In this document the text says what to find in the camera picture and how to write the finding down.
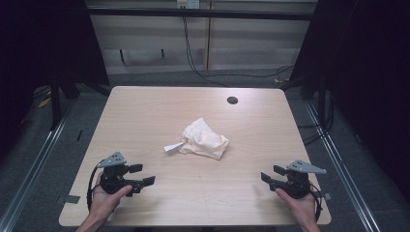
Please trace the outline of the person's right hand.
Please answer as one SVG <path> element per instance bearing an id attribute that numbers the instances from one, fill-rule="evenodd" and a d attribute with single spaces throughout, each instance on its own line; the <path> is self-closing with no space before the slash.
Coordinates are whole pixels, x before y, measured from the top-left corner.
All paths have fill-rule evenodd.
<path id="1" fill-rule="evenodd" d="M 315 200 L 310 193 L 300 199 L 292 198 L 281 188 L 277 188 L 275 193 L 285 202 L 290 213 L 301 226 L 308 227 L 316 224 Z"/>

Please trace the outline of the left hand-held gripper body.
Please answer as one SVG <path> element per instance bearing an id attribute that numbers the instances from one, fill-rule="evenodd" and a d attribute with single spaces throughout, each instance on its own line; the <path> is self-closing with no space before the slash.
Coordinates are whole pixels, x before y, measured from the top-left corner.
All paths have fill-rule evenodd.
<path id="1" fill-rule="evenodd" d="M 142 181 L 124 178 L 130 172 L 129 165 L 121 152 L 114 152 L 100 161 L 97 167 L 103 169 L 100 184 L 106 193 L 113 194 L 125 186 L 132 186 L 132 190 L 127 194 L 127 197 L 132 197 L 134 193 L 140 193 L 144 187 Z"/>

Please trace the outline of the person's left hand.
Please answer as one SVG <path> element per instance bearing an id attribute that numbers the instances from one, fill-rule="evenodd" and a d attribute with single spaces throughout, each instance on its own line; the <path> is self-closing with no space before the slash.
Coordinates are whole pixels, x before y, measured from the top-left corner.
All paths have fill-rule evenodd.
<path id="1" fill-rule="evenodd" d="M 132 186 L 125 186 L 113 194 L 106 193 L 100 184 L 101 175 L 102 173 L 99 174 L 92 190 L 92 204 L 89 213 L 92 223 L 98 225 L 107 221 L 120 204 L 121 199 L 132 190 Z"/>

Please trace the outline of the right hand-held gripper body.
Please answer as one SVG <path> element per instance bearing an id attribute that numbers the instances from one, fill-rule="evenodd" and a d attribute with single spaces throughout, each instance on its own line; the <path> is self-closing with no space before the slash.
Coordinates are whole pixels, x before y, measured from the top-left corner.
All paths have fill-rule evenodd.
<path id="1" fill-rule="evenodd" d="M 312 165 L 303 160 L 295 160 L 289 163 L 284 169 L 287 173 L 286 182 L 273 179 L 269 185 L 271 191 L 283 189 L 292 198 L 300 199 L 310 193 L 310 180 L 308 174 L 326 174 L 327 170 Z"/>

